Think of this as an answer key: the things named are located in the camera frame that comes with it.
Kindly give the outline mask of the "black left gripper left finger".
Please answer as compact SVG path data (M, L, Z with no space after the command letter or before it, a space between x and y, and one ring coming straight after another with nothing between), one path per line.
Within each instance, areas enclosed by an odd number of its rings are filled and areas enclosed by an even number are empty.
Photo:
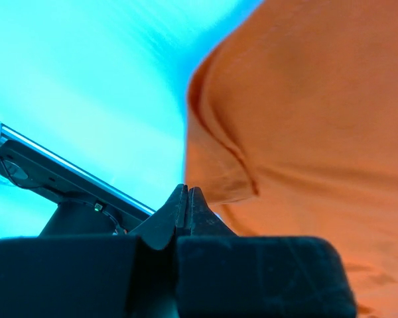
M0 317L177 317L173 263L187 188L127 235L0 240Z

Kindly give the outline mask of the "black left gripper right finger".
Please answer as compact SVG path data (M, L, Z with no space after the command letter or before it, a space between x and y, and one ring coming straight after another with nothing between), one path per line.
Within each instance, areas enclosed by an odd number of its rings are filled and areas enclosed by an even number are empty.
M176 241L181 317L355 317L336 249L318 237L239 237L188 192L189 234Z

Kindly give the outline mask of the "orange t shirt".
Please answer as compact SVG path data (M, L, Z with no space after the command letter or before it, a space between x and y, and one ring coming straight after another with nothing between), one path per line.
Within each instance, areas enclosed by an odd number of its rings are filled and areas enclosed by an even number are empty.
M398 317L398 1L264 1L196 70L186 177L239 235L322 237Z

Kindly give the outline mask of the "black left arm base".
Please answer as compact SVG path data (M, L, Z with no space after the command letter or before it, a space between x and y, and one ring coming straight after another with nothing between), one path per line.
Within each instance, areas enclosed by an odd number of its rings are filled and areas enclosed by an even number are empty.
M43 237L124 235L149 217L141 203L120 198L109 188L15 140L0 147L0 175L14 186L57 204L41 232Z

